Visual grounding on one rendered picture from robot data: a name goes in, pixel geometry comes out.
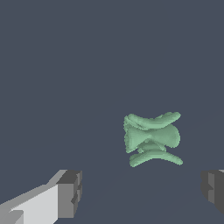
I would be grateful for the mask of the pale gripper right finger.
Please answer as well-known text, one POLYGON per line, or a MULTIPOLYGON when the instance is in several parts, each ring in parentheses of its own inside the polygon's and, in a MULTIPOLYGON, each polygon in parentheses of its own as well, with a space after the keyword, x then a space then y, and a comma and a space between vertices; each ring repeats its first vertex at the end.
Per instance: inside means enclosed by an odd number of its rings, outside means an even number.
POLYGON ((224 170, 202 171, 200 178, 203 196, 224 214, 224 170))

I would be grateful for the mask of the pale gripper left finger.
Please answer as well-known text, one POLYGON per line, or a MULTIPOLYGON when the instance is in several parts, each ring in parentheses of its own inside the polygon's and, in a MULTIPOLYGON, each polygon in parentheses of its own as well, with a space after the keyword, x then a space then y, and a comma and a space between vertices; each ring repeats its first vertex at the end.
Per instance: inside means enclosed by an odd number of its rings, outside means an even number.
POLYGON ((59 170, 45 185, 0 205, 0 224, 54 224, 73 218, 82 195, 82 171, 59 170))

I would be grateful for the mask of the green curved sculpted object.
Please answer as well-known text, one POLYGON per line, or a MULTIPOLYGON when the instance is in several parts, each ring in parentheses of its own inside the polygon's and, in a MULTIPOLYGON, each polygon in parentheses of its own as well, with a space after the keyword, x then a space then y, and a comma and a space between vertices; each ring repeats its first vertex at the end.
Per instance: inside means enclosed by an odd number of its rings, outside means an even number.
POLYGON ((136 167, 152 159, 162 159, 176 165, 183 160, 167 151, 180 142, 179 130, 173 125, 181 117, 179 112, 167 112, 156 118, 142 118, 129 114, 124 117, 124 143, 127 153, 137 151, 129 158, 129 165, 136 167))

